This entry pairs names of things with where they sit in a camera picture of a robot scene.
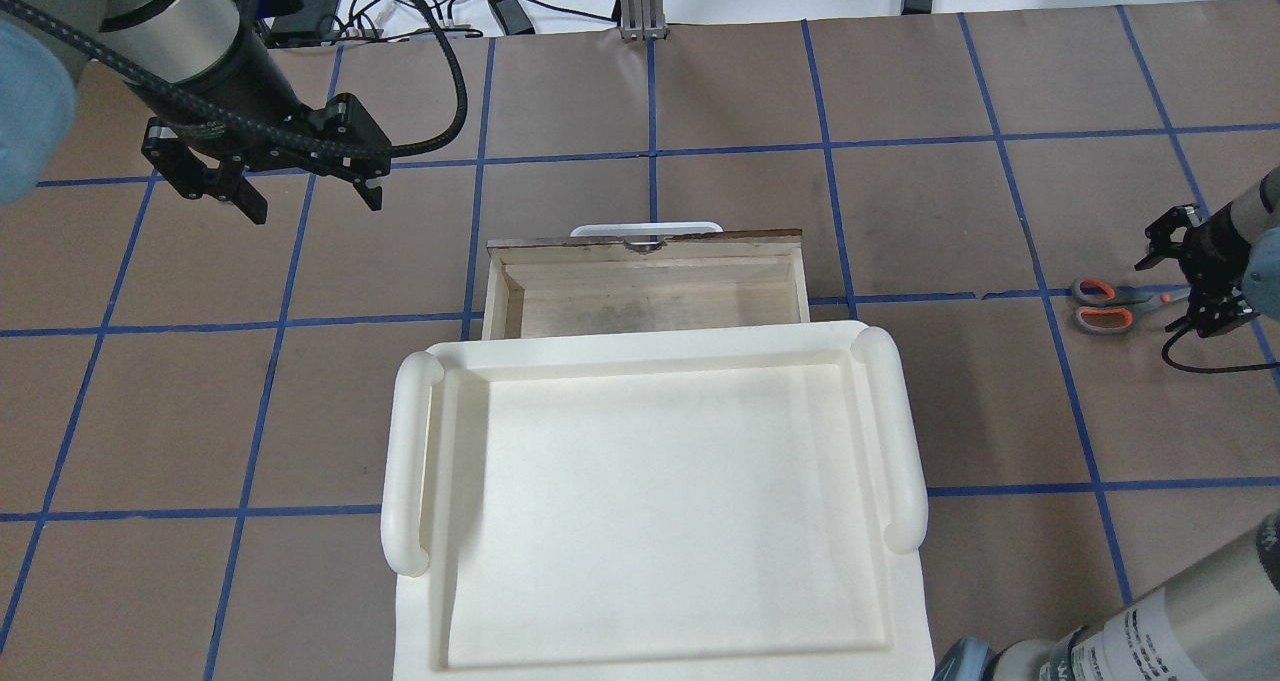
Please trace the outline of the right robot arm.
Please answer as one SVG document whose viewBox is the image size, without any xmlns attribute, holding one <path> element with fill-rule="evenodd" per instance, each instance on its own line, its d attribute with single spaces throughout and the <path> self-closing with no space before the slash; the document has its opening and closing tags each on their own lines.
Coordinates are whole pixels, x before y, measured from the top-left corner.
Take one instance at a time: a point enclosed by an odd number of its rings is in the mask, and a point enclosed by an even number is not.
<svg viewBox="0 0 1280 681">
<path fill-rule="evenodd" d="M 1210 367 L 1172 358 L 1184 335 L 1224 335 L 1253 317 L 1277 317 L 1277 172 L 1202 219 L 1190 204 L 1146 229 L 1138 268 L 1178 262 L 1188 307 L 1167 326 L 1161 358 L 1184 374 Z M 959 639 L 937 680 L 1275 680 L 1277 515 L 1184 568 L 1108 620 L 1051 643 L 993 650 Z"/>
</svg>

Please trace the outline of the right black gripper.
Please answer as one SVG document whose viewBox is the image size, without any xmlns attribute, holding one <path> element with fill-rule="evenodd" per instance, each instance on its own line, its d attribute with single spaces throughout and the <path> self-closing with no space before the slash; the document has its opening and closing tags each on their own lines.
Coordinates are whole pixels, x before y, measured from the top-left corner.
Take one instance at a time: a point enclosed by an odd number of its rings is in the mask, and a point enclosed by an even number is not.
<svg viewBox="0 0 1280 681">
<path fill-rule="evenodd" d="M 1233 220 L 1231 204 L 1206 220 L 1192 204 L 1170 207 L 1146 227 L 1146 253 L 1135 262 L 1135 271 L 1174 260 L 1190 291 L 1188 307 L 1165 326 L 1166 333 L 1210 338 L 1260 316 L 1242 291 L 1252 242 Z"/>
</svg>

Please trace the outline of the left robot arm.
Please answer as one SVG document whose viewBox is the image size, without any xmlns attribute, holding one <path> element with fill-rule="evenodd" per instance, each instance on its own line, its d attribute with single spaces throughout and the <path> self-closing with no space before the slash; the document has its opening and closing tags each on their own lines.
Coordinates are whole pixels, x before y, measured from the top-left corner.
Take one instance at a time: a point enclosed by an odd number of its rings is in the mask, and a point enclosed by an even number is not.
<svg viewBox="0 0 1280 681">
<path fill-rule="evenodd" d="M 387 134 L 352 93 L 308 108 L 233 0 L 18 0 L 201 101 L 316 142 L 384 145 Z M 14 12 L 3 12 L 3 204 L 27 197 L 70 131 L 90 52 Z M 152 111 L 141 154 L 184 198 L 232 204 L 264 224 L 268 201 L 247 172 L 303 169 L 347 180 L 383 206 L 385 160 L 298 151 L 256 131 L 206 119 L 157 90 L 129 88 Z"/>
</svg>

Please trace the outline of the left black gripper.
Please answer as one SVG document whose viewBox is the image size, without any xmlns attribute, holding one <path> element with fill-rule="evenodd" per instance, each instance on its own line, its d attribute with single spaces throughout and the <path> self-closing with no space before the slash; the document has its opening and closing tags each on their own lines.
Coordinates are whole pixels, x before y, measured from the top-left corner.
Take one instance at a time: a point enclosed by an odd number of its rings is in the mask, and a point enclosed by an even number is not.
<svg viewBox="0 0 1280 681">
<path fill-rule="evenodd" d="M 338 93 L 319 110 L 297 108 L 279 122 L 278 131 L 300 134 L 307 142 L 383 148 L 390 143 L 378 122 L 353 93 Z M 234 129 L 227 122 L 148 120 L 141 154 L 170 186 L 186 197 L 214 195 L 233 204 L 255 225 L 268 221 L 269 204 L 247 180 L 247 172 L 305 169 L 316 175 L 337 175 L 355 189 L 372 212 L 381 211 L 380 175 L 390 172 L 390 157 L 355 157 L 353 154 L 284 143 L 256 131 Z"/>
</svg>

